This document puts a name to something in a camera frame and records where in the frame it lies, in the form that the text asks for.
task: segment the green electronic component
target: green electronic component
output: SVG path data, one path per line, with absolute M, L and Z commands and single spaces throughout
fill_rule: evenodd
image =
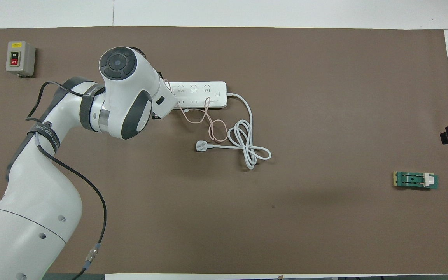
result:
M 393 186 L 436 189 L 439 177 L 433 173 L 393 172 Z

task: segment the white power strip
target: white power strip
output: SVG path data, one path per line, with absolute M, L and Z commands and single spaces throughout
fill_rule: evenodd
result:
M 224 108 L 228 104 L 228 89 L 224 82 L 170 82 L 170 87 L 183 109 L 203 109 L 208 97 L 208 108 Z

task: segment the gray switch box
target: gray switch box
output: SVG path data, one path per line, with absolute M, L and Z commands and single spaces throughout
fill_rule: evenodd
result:
M 8 42 L 6 70 L 18 77 L 34 75 L 36 49 L 24 41 Z

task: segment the white robotic arm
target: white robotic arm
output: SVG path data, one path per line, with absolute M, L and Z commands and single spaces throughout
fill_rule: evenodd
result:
M 151 112 L 165 117 L 178 102 L 139 50 L 113 48 L 99 67 L 105 85 L 81 77 L 65 82 L 9 166 L 0 201 L 0 279 L 41 279 L 82 215 L 77 190 L 36 143 L 53 155 L 75 126 L 129 139 Z

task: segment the brown table surface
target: brown table surface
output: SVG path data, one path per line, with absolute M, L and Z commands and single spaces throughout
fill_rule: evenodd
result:
M 34 78 L 5 71 L 14 40 L 37 48 Z M 0 198 L 41 84 L 101 82 L 98 60 L 114 46 L 141 48 L 170 81 L 225 81 L 249 102 L 254 143 L 273 157 L 249 171 L 238 150 L 197 153 L 207 126 L 177 111 L 131 140 L 72 129 L 57 158 L 108 206 L 91 273 L 448 273 L 442 30 L 0 30 Z M 247 119 L 237 99 L 210 114 L 228 126 Z M 439 188 L 394 187 L 393 171 L 435 173 Z M 55 273 L 80 270 L 102 222 L 95 193 L 64 172 L 84 211 Z

